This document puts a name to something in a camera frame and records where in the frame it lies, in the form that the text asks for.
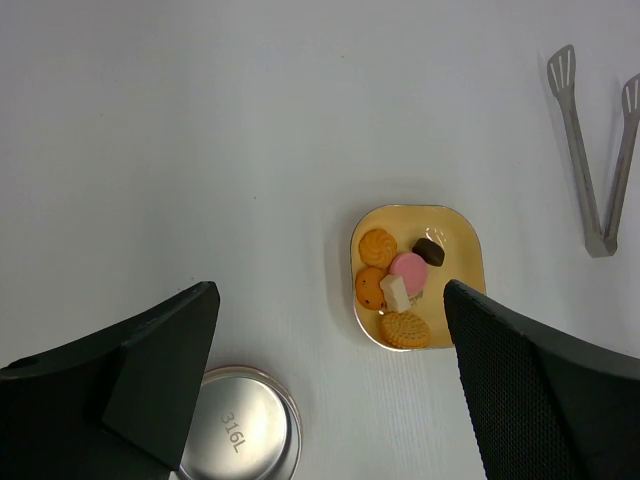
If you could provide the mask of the white cube sweet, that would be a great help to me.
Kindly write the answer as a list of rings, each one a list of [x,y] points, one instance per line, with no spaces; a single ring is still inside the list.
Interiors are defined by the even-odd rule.
[[[380,288],[388,311],[403,313],[411,308],[411,302],[402,276],[386,275],[380,281]]]

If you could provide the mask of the chocolate chip cookie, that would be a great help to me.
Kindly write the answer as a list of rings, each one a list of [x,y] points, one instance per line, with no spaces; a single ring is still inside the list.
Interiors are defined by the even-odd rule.
[[[386,301],[380,287],[380,282],[386,276],[386,271],[377,267],[367,267],[361,270],[355,280],[356,299],[362,307],[368,310],[384,310]]]

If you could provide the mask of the round ridged biscuit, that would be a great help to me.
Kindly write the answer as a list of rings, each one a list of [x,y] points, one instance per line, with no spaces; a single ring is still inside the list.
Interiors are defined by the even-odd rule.
[[[427,322],[411,311],[389,312],[381,317],[383,338],[400,349],[418,349],[429,345],[431,330]]]

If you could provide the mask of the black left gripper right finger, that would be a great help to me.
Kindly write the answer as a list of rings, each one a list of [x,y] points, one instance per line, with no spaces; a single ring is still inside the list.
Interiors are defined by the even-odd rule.
[[[460,380],[487,478],[638,478],[638,359],[482,293],[456,304]]]

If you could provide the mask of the pink round cookie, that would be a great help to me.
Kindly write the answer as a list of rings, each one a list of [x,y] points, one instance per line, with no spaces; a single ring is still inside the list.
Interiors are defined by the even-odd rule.
[[[413,252],[397,255],[389,267],[389,273],[400,276],[409,297],[416,296],[425,287],[428,278],[428,265],[424,259]]]

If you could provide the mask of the dark chocolate piece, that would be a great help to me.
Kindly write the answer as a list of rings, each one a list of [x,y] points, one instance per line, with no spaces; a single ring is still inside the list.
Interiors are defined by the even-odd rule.
[[[444,263],[444,249],[429,238],[419,238],[414,243],[412,252],[420,256],[429,265],[441,267]]]

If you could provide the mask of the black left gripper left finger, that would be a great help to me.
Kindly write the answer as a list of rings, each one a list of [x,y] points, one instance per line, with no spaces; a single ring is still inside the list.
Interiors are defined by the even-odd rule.
[[[1,370],[4,479],[166,479],[220,306],[212,281]]]

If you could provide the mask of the swirl butter cookie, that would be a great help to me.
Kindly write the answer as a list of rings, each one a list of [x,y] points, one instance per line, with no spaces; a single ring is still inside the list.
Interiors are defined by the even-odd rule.
[[[358,251],[365,265],[387,269],[397,255],[397,242],[386,230],[375,228],[363,235]]]

